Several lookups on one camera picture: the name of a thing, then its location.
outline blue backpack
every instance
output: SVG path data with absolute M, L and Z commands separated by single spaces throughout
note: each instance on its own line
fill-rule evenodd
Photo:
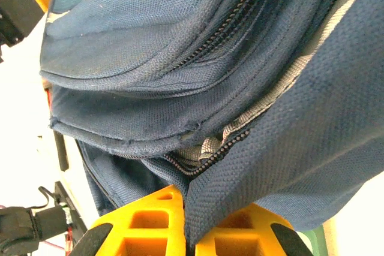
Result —
M 41 75 L 100 214 L 174 184 L 193 246 L 255 202 L 297 230 L 384 170 L 384 0 L 53 0 Z

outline red wire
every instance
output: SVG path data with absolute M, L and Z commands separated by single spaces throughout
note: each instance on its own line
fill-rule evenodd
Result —
M 49 109 L 52 110 L 52 96 L 50 93 L 50 89 L 46 89 L 46 94 L 47 94 Z
M 5 208 L 6 208 L 5 206 L 0 205 L 0 209 L 5 209 Z M 59 246 L 59 245 L 50 243 L 50 242 L 48 242 L 48 241 L 43 241 L 43 243 L 45 243 L 45 244 L 47 244 L 47 245 L 49 245 L 49 246 L 51 246 L 51 247 L 58 248 L 58 249 L 60 249 L 60 250 L 64 250 L 64 247 L 61 247 L 61 246 Z
M 72 228 L 68 228 L 67 239 L 65 240 L 65 256 L 69 256 L 73 249 L 73 236 L 72 236 Z

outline black mechanical part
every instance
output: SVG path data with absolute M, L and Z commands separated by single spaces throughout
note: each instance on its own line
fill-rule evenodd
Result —
M 53 131 L 53 135 L 55 136 L 60 170 L 65 172 L 70 168 L 70 165 L 68 162 L 67 150 L 65 149 L 64 136 L 57 131 Z
M 30 208 L 0 210 L 0 256 L 27 254 L 38 249 L 40 241 L 66 232 L 65 213 L 53 207 L 32 214 Z
M 27 37 L 44 15 L 36 0 L 0 0 L 0 39 L 13 46 Z
M 81 218 L 79 212 L 77 211 L 75 205 L 71 201 L 71 198 L 68 196 L 68 193 L 64 189 L 64 186 L 61 182 L 55 182 L 55 203 L 65 204 L 69 210 L 72 219 L 71 228 L 73 235 L 73 245 L 75 245 L 81 237 L 86 233 L 87 228 Z
M 61 206 L 37 212 L 35 223 L 40 241 L 45 241 L 68 230 L 65 212 Z
M 112 224 L 104 223 L 88 230 L 73 248 L 70 256 L 95 256 L 107 239 L 112 227 Z
M 295 231 L 277 223 L 272 224 L 271 228 L 287 256 L 313 256 Z

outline black cable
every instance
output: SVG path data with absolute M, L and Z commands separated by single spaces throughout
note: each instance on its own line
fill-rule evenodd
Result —
M 45 208 L 49 204 L 49 196 L 51 196 L 53 199 L 55 199 L 55 195 L 53 195 L 53 193 L 50 192 L 47 188 L 45 188 L 43 186 L 40 186 L 38 188 L 38 190 L 45 196 L 45 198 L 47 199 L 47 203 L 45 205 L 42 205 L 42 206 L 32 206 L 32 207 L 29 207 L 28 209 L 42 209 L 42 208 Z

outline green object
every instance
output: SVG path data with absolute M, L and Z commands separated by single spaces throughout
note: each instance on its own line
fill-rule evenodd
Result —
M 316 229 L 309 231 L 300 232 L 304 234 L 307 239 L 311 242 L 311 247 L 313 256 L 328 256 L 328 250 L 326 248 L 324 229 L 322 226 L 317 227 Z

